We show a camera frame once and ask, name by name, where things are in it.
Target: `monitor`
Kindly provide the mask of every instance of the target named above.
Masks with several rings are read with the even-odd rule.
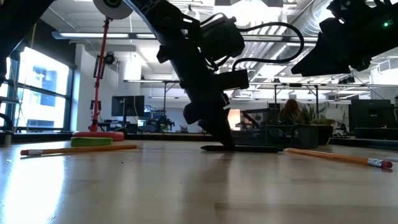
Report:
[[[124,102],[126,114],[123,113]],[[144,96],[112,97],[112,116],[144,116]]]
[[[396,126],[394,105],[390,100],[351,100],[350,112],[355,125],[351,129]]]
[[[145,122],[146,122],[146,120],[138,120],[138,126],[139,127],[144,127],[145,126]]]

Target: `green tape roll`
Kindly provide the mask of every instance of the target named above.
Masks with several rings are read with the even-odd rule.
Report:
[[[111,138],[71,138],[71,147],[85,147],[85,146],[110,146],[112,145]]]

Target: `red base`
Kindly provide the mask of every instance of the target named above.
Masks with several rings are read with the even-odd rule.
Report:
[[[123,141],[124,134],[121,132],[88,132],[88,131],[76,131],[72,134],[72,137],[78,138],[111,138],[113,141]]]

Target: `table surface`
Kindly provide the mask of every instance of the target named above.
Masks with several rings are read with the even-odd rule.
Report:
[[[209,153],[206,142],[21,158],[0,149],[0,223],[396,223],[398,172],[297,154]],[[321,151],[398,157],[391,151]]]

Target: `yellow pencil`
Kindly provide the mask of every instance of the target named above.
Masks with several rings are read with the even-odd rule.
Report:
[[[87,146],[87,147],[69,147],[61,149],[28,149],[28,150],[22,150],[21,156],[41,156],[41,155],[59,154],[59,153],[100,152],[100,151],[112,151],[112,150],[123,150],[123,149],[137,149],[137,146],[136,145]]]
[[[328,153],[328,152],[317,152],[317,151],[310,151],[310,150],[303,150],[303,149],[292,149],[292,148],[285,149],[285,152],[291,152],[291,153],[302,154],[302,155],[307,155],[307,156],[316,156],[316,157],[321,157],[321,158],[325,158],[325,159],[333,159],[336,161],[350,162],[350,163],[362,164],[362,165],[366,165],[366,166],[375,166],[375,167],[380,167],[380,168],[391,168],[392,167],[392,162],[385,161],[382,159],[362,158],[362,157],[356,157],[356,156],[348,156],[348,155],[340,155],[340,154],[334,154],[334,153]]]

